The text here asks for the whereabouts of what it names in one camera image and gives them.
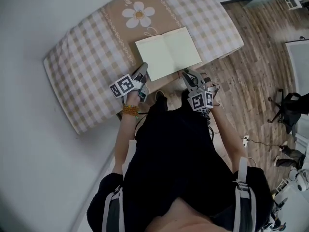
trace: black chair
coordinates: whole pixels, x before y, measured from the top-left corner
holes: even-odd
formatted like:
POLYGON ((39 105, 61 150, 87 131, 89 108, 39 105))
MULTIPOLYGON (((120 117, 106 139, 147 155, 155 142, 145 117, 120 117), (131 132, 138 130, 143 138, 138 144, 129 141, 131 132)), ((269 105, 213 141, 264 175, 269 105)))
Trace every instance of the black chair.
POLYGON ((279 117, 278 122, 285 125, 287 134, 292 131, 295 139, 296 123, 302 114, 308 115, 309 113, 309 94, 301 96, 298 93, 289 93, 284 97, 283 89, 279 89, 278 92, 281 93, 281 105, 273 101, 271 97, 268 100, 274 103, 279 108, 279 111, 272 120, 268 119, 267 122, 273 123, 279 117))

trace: beaded bracelet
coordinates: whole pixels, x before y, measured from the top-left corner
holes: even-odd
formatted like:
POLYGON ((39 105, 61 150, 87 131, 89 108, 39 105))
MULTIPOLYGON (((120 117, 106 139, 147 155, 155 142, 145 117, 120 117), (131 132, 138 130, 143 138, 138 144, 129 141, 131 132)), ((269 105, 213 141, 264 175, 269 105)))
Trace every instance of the beaded bracelet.
POLYGON ((124 105, 122 109, 122 114, 129 114, 129 115, 137 117, 137 115, 139 115, 139 110, 140 109, 138 106, 124 105))

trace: white flower print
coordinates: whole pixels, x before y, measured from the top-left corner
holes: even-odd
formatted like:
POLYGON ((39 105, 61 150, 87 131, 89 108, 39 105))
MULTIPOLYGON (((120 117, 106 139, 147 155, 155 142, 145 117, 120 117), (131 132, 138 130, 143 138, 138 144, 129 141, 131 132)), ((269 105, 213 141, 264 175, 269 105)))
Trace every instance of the white flower print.
POLYGON ((134 10, 125 9, 122 11, 122 15, 126 18, 130 18, 126 22, 126 26, 130 29, 135 28, 139 22, 142 27, 148 27, 151 24, 151 19, 149 16, 155 14, 155 9, 153 7, 147 7, 144 9, 144 4, 142 2, 135 2, 133 4, 134 10))

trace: checkered bedsheet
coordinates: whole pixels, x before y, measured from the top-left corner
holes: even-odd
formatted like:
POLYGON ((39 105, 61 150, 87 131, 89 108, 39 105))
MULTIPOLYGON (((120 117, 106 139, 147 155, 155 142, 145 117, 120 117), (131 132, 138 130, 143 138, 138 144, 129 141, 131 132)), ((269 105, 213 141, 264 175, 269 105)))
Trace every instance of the checkered bedsheet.
MULTIPOLYGON (((203 64, 243 46, 232 20, 216 0, 160 1, 188 28, 203 64)), ((121 101, 109 85, 132 73, 136 69, 133 61, 104 6, 72 28, 47 54, 43 62, 47 75, 78 134, 121 111, 121 101)))

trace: blank page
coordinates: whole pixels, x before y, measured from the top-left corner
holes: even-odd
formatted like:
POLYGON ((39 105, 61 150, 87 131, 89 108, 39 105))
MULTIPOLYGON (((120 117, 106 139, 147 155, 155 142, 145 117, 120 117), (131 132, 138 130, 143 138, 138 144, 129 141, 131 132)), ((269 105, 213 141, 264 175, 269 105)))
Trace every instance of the blank page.
POLYGON ((162 36, 175 63, 173 72, 202 61, 186 27, 167 32, 162 36))
POLYGON ((147 73, 151 81, 176 72, 162 35, 156 35, 135 42, 141 58, 148 64, 147 73))

